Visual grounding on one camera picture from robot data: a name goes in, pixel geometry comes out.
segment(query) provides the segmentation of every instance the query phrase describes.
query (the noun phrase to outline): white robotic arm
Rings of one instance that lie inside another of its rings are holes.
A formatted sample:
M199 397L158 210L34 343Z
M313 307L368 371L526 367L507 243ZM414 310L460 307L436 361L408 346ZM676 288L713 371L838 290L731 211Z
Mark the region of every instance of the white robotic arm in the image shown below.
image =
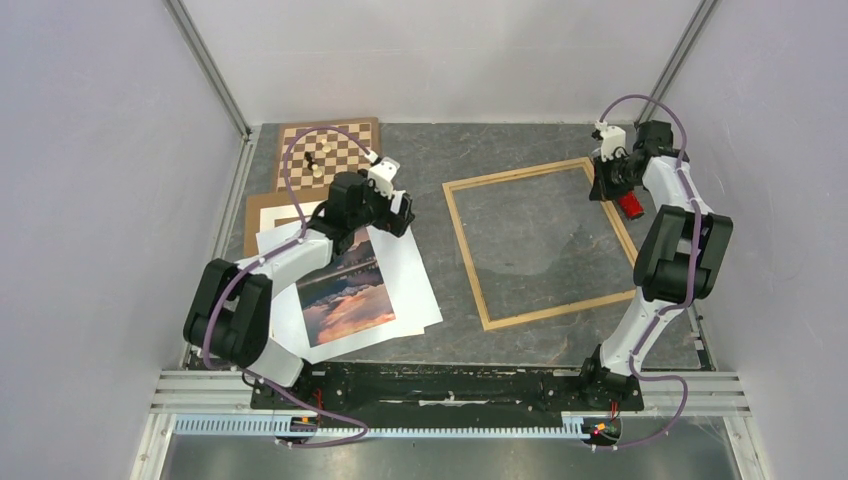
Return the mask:
M183 338L202 347L215 305L225 287L242 275L214 320L209 351L277 385L293 385L303 360L270 338L271 300L347 251L360 228L374 226L400 237L415 219L412 199L392 185L397 162L376 155L371 160L374 163L367 171L336 174L327 200L315 209L304 229L272 253L236 263L210 262L195 293Z
M643 185L646 190L651 192L651 198L658 211L663 205L670 205L682 208L686 212L692 212L693 209L686 191L675 173L676 162L676 158L669 156L653 157L648 160L648 167L642 176ZM689 178L689 184L694 185L691 177L689 177L689 164L684 163L682 168L683 174ZM695 200L701 207L701 213L703 215L712 213L712 209L704 203L694 186L692 188L695 191ZM681 247L682 252L688 252L689 242L681 239ZM634 346L658 312L674 304L674 302L662 300L649 301L645 298L642 287L637 287L636 295L634 295L630 307L624 313L618 328L601 344L601 364L613 373L630 375L632 372L630 371L629 361ZM641 371L645 354L654 345L663 329L679 314L679 311L673 311L659 316L659 323L651 331L639 353L634 356L633 366L637 371Z
M724 258L733 222L717 215L704 203L692 183L688 159L678 171L679 151L672 147L671 125L651 121L638 127L633 151L623 147L624 131L596 124L593 136L601 141L594 154L595 180L590 200L614 200L636 186L651 193L657 209L651 229L639 250L633 272L636 294L621 323L581 370L587 399L598 404L622 401L633 392L645 355L668 323L680 314L687 298L689 260L693 235L698 235L694 272L694 298L705 298L712 290ZM691 187L687 191L683 176ZM701 228L694 230L695 212Z

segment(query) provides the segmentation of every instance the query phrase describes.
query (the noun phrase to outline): red gripper part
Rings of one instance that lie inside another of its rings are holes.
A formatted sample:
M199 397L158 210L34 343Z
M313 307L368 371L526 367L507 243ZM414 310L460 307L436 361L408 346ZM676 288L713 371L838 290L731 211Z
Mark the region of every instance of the red gripper part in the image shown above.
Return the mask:
M636 195L633 195L633 192L630 192L623 197L619 197L616 202L618 202L618 206L621 207L621 211L624 212L624 216L627 217L628 220L635 220L645 214L645 210L642 209L642 204L639 203L639 200L636 198Z

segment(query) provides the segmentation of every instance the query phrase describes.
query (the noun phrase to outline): sunset photo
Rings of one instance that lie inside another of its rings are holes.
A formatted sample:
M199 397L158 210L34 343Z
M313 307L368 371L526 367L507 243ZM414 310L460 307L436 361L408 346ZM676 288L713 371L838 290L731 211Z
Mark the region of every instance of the sunset photo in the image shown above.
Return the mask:
M333 263L297 282L311 347L395 319L368 232L356 232L353 245Z

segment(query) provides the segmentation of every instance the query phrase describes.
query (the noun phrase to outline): table surface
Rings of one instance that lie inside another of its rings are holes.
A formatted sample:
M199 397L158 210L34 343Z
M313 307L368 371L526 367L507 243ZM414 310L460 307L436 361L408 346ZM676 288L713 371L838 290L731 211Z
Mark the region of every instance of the table surface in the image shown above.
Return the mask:
M412 225L444 322L420 336L389 340L343 360L537 364L577 367L618 325L629 301L484 331L460 255L442 184L585 157L596 147L589 125L383 124L382 153L400 162L396 185L410 192ZM279 124L262 126L225 257L242 257L249 195L268 193L276 168ZM632 129L628 129L632 138ZM458 192L483 296L501 314L527 312L633 288L609 219L588 201L579 170ZM655 211L623 220L636 247ZM646 368L701 367L685 316L663 332Z

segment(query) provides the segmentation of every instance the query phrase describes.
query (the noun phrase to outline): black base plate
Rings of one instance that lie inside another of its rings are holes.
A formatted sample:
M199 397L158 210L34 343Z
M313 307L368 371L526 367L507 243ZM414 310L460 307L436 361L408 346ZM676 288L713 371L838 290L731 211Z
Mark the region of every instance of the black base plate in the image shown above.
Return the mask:
M304 366L291 391L313 405L320 392L325 410L373 428L557 427L564 411L610 410L580 400L580 386L576 371L550 367L325 362ZM259 386L259 392L251 408L291 408L270 388ZM446 399L481 403L426 404ZM619 405L643 409L641 391ZM321 423L349 426L329 418Z

